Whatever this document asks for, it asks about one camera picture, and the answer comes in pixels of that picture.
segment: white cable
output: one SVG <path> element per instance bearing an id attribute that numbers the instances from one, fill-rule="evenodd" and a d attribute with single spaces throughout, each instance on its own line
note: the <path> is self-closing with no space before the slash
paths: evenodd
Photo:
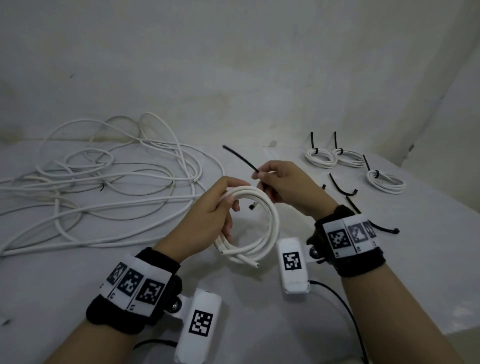
<path id="1" fill-rule="evenodd" d="M 331 152 L 328 149 L 312 148 L 307 150 L 305 153 L 307 160 L 313 165 L 321 168 L 333 168 L 335 167 L 338 158 L 335 153 Z"/>
<path id="2" fill-rule="evenodd" d="M 365 167 L 365 160 L 360 153 L 342 148 L 335 149 L 333 152 L 337 155 L 338 162 L 344 166 L 354 168 Z"/>
<path id="3" fill-rule="evenodd" d="M 173 139 L 175 140 L 174 143 L 156 140 L 152 138 L 148 138 L 144 132 L 143 126 L 143 119 L 146 115 L 153 116 L 158 121 L 160 121 L 164 126 L 168 128 L 171 132 Z M 207 157 L 213 160 L 221 170 L 221 175 L 225 175 L 225 170 L 221 163 L 212 155 L 195 148 L 193 146 L 187 144 L 181 144 L 178 142 L 175 134 L 170 129 L 170 127 L 161 120 L 158 116 L 152 113 L 146 113 L 140 117 L 140 121 L 136 122 L 135 120 L 128 118 L 132 121 L 135 125 L 138 126 L 138 133 L 137 136 L 130 135 L 129 133 L 123 131 L 120 128 L 117 128 L 111 124 L 110 121 L 115 119 L 116 117 L 110 118 L 107 121 L 98 121 L 98 120 L 73 120 L 64 123 L 63 125 L 55 128 L 40 144 L 38 152 L 34 155 L 34 165 L 36 167 L 36 171 L 19 176 L 17 178 L 8 178 L 0 180 L 0 192 L 8 193 L 9 196 L 19 196 L 22 198 L 30 198 L 36 201 L 40 200 L 41 202 L 37 202 L 35 204 L 30 204 L 26 206 L 18 206 L 13 209 L 0 212 L 0 216 L 11 213 L 14 211 L 18 211 L 24 208 L 32 208 L 38 206 L 53 206 L 53 214 L 45 219 L 40 220 L 39 222 L 32 224 L 31 226 L 23 229 L 15 236 L 11 237 L 10 239 L 4 240 L 0 243 L 0 256 L 11 256 L 16 254 L 24 254 L 24 253 L 34 253 L 34 252 L 41 252 L 46 250 L 56 250 L 62 248 L 69 248 L 69 247 L 78 247 L 78 246 L 91 246 L 91 247 L 118 247 L 118 246 L 128 246 L 128 245 L 135 245 L 135 244 L 144 244 L 144 243 L 152 243 L 154 241 L 159 240 L 163 236 L 155 236 L 149 238 L 137 238 L 132 239 L 132 237 L 141 234 L 145 231 L 151 230 L 161 224 L 176 218 L 177 216 L 183 214 L 187 211 L 194 200 L 201 196 L 201 194 L 197 193 L 195 190 L 195 186 L 198 185 L 201 189 L 205 190 L 203 184 L 199 181 L 202 176 L 203 168 L 199 161 L 199 159 L 188 150 L 184 149 L 186 147 L 188 149 L 194 149 L 200 153 L 203 153 Z M 95 136 L 97 135 L 98 131 L 92 136 L 90 142 L 86 148 L 80 149 L 73 153 L 68 154 L 62 160 L 53 160 L 55 168 L 44 168 L 40 166 L 40 157 L 43 152 L 43 148 L 45 144 L 53 137 L 55 133 L 57 133 L 60 129 L 80 122 L 94 122 L 100 124 L 100 128 L 108 127 L 114 130 L 119 131 L 120 133 L 124 134 L 125 136 L 129 137 L 131 141 L 124 143 L 122 145 L 114 146 L 109 150 L 104 150 L 100 148 L 91 147 L 91 143 L 93 142 Z M 172 170 L 166 166 L 162 166 L 160 164 L 154 163 L 118 163 L 115 161 L 115 157 L 112 154 L 112 151 L 115 149 L 119 149 L 125 146 L 130 145 L 132 142 L 137 141 L 144 145 L 145 147 L 154 150 L 154 153 L 163 153 L 169 156 L 173 156 L 178 164 L 180 165 L 185 177 L 177 177 L 173 174 Z M 84 158 L 86 162 L 83 163 L 73 163 L 72 160 L 74 158 Z M 114 165 L 148 165 L 151 166 L 149 168 L 143 169 L 136 169 L 132 172 L 119 172 L 119 173 L 104 173 L 104 171 L 108 170 Z M 153 174 L 153 173 L 143 173 L 143 171 L 155 171 L 160 172 L 161 174 Z M 159 186 L 153 191 L 148 191 L 140 194 L 129 193 L 125 191 L 121 191 L 118 187 L 114 186 L 114 182 L 125 177 L 125 176 L 144 176 L 149 177 L 152 179 L 157 180 L 165 180 L 168 183 L 162 186 Z M 184 194 L 182 196 L 172 195 L 173 190 L 175 188 L 176 181 L 186 181 L 189 183 L 191 188 L 191 194 Z M 140 199 L 140 200 L 133 200 L 133 201 L 118 201 L 114 203 L 108 204 L 97 204 L 97 205 L 89 205 L 89 206 L 78 206 L 70 199 L 65 198 L 64 194 L 73 194 L 78 192 L 85 192 L 92 189 L 100 188 L 102 185 L 105 188 L 110 188 L 111 190 L 129 196 L 144 196 L 144 195 L 152 195 L 157 194 L 165 189 L 167 189 L 166 196 L 157 196 L 147 199 Z M 156 221 L 153 224 L 147 225 L 145 227 L 140 227 L 134 231 L 128 232 L 126 234 L 120 234 L 116 236 L 110 236 L 106 238 L 97 238 L 97 239 L 79 239 L 76 238 L 68 233 L 68 231 L 80 223 L 82 216 L 84 214 L 90 214 L 97 218 L 104 218 L 110 220 L 133 220 L 142 218 L 148 215 L 151 215 L 157 212 L 166 202 L 168 201 L 185 201 L 187 204 L 180 208 L 178 211 L 164 217 L 160 221 Z M 104 213 L 100 213 L 100 211 L 115 209 L 119 207 L 126 207 L 126 206 L 145 206 L 145 205 L 154 205 L 154 209 L 147 212 L 142 213 L 137 216 L 128 217 L 128 218 L 118 218 L 106 215 Z M 62 219 L 66 216 L 73 216 L 73 222 L 70 222 L 68 227 L 62 226 Z M 52 224 L 56 230 L 57 234 L 53 236 L 49 236 L 46 239 L 41 239 L 37 241 L 19 241 L 20 238 L 28 235 L 31 231 L 39 226 L 43 226 L 45 224 Z M 45 241 L 53 239 L 59 235 L 62 235 L 65 241 L 62 242 L 51 242 L 45 243 Z"/>
<path id="4" fill-rule="evenodd" d="M 268 231 L 254 243 L 238 248 L 230 244 L 223 234 L 215 240 L 215 247 L 227 259 L 235 263 L 246 263 L 254 268 L 258 268 L 257 261 L 272 250 L 277 241 L 280 219 L 275 205 L 262 190 L 251 186 L 240 186 L 228 190 L 223 196 L 233 195 L 235 200 L 248 198 L 258 202 L 267 212 L 269 218 Z"/>
<path id="5" fill-rule="evenodd" d="M 377 170 L 368 171 L 367 180 L 374 187 L 378 188 L 380 191 L 387 192 L 388 194 L 400 194 L 407 186 L 407 184 L 398 177 Z"/>

